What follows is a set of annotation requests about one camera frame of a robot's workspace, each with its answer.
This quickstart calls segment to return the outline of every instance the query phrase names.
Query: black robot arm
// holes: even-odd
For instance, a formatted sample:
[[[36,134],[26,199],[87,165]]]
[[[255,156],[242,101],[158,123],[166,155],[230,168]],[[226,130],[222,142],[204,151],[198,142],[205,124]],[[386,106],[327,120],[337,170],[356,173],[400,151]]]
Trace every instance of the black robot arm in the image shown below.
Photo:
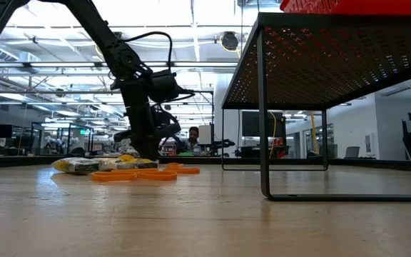
[[[116,80],[111,89],[120,89],[131,125],[131,145],[144,158],[156,159],[162,138],[180,131],[180,126],[157,126],[148,98],[157,103],[171,101],[185,93],[170,70],[153,73],[137,53],[118,38],[98,13],[92,0],[41,0],[64,4],[100,48]],[[0,34],[15,10],[29,0],[0,0]]]

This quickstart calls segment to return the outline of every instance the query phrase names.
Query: red basket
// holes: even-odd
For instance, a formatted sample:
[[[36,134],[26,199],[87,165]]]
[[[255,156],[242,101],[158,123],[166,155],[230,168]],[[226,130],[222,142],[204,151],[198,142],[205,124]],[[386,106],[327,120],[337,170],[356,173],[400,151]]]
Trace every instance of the red basket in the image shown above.
[[[280,10],[302,14],[411,15],[411,0],[283,0]]]

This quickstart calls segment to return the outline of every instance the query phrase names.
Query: yellow cable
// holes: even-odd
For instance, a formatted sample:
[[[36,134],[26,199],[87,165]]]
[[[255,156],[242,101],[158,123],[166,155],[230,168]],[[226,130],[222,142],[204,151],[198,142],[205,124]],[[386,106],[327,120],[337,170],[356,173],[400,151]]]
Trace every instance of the yellow cable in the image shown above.
[[[223,47],[223,49],[225,49],[226,51],[233,52],[233,53],[237,53],[237,55],[239,55],[239,59],[240,59],[241,52],[240,52],[239,49],[236,49],[236,50],[227,50],[226,47],[223,46],[223,36],[220,36],[220,45],[221,45],[221,47]]]
[[[277,128],[277,119],[271,111],[269,111],[269,114],[271,114],[272,117],[274,118],[274,132],[272,134],[272,148],[270,149],[270,155],[269,155],[269,158],[270,158],[272,156],[272,152],[274,151],[274,138],[275,138],[275,129]]]
[[[20,155],[21,138],[23,137],[23,130],[25,129],[26,110],[28,110],[28,105],[25,105],[25,114],[23,115],[23,126],[21,127],[20,140],[19,140],[19,150],[17,150],[17,156]]]
[[[315,147],[315,152],[318,153],[317,131],[315,129],[315,117],[313,116],[313,111],[310,112],[310,120],[312,120],[313,146]]]

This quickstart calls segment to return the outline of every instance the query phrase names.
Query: wooden table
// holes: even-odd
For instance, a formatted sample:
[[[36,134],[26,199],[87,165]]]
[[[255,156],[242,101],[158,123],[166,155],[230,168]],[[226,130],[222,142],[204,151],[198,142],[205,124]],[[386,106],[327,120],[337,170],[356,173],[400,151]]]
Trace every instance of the wooden table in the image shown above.
[[[277,203],[256,172],[94,183],[0,168],[0,256],[411,256],[411,203]],[[411,193],[411,172],[274,172],[274,191]]]

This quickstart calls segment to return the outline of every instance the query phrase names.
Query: orange plastic band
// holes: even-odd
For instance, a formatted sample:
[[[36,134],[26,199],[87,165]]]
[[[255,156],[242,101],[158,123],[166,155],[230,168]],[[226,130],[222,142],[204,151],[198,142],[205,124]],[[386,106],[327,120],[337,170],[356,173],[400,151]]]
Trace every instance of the orange plastic band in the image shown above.
[[[129,168],[121,170],[112,170],[111,172],[140,172],[140,171],[158,171],[157,168]]]
[[[183,164],[181,163],[168,163],[166,168],[183,168]]]
[[[198,174],[200,172],[199,168],[170,168],[167,167],[164,171],[173,171],[178,174]]]
[[[177,179],[177,173],[174,171],[139,171],[137,177],[150,180],[170,181]]]
[[[136,177],[136,172],[93,172],[91,174],[91,179],[100,182],[134,181]]]

